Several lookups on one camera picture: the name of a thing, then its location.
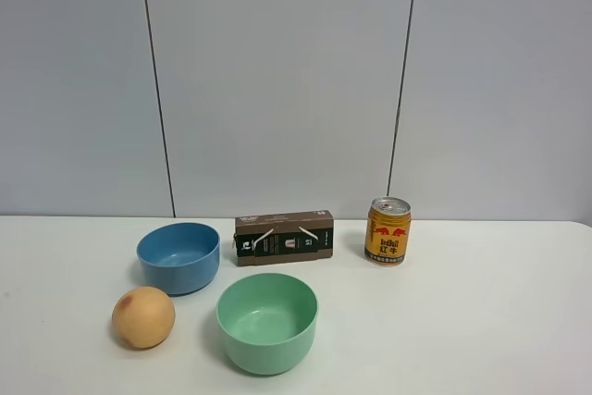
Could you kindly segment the orange peach fruit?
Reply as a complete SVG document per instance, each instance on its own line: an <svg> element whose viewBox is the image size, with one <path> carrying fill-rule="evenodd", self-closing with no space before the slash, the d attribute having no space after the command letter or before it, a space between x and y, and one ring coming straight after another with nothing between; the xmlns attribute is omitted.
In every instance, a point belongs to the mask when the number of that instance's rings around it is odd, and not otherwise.
<svg viewBox="0 0 592 395"><path fill-rule="evenodd" d="M154 287L138 287L117 301L111 326L124 345L143 350L166 340L175 320L175 306L166 293Z"/></svg>

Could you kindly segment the brown cardboard box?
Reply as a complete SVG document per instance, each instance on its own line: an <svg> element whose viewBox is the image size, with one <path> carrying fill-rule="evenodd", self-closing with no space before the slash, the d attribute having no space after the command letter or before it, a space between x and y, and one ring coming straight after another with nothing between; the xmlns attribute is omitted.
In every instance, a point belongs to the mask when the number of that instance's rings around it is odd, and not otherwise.
<svg viewBox="0 0 592 395"><path fill-rule="evenodd" d="M237 265L275 265L333 256L334 218L327 210L235 219Z"/></svg>

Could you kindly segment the gold red bull can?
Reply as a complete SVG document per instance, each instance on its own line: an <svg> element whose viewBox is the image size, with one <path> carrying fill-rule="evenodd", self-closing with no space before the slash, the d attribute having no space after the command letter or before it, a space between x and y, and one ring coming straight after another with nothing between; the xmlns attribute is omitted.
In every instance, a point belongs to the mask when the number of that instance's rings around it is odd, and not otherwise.
<svg viewBox="0 0 592 395"><path fill-rule="evenodd" d="M384 196L370 206L364 242L364 255L375 264L395 266L404 261L412 215L402 199Z"/></svg>

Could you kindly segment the blue plastic bowl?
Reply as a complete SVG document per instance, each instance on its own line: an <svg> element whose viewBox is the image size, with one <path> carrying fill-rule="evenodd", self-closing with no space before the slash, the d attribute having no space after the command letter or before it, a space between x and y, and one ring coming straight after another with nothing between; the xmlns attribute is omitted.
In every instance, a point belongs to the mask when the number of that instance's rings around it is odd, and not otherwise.
<svg viewBox="0 0 592 395"><path fill-rule="evenodd" d="M220 235L201 223L170 224L146 234L136 254L147 286L172 296L189 294L215 278L220 265Z"/></svg>

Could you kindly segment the green plastic bowl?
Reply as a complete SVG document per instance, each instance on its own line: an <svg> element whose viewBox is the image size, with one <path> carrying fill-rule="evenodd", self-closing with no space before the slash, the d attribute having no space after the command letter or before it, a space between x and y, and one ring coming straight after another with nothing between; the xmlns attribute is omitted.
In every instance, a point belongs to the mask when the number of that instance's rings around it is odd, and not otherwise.
<svg viewBox="0 0 592 395"><path fill-rule="evenodd" d="M311 350L319 303L303 281L279 273L242 278L221 294L216 321L222 348L241 370L274 376Z"/></svg>

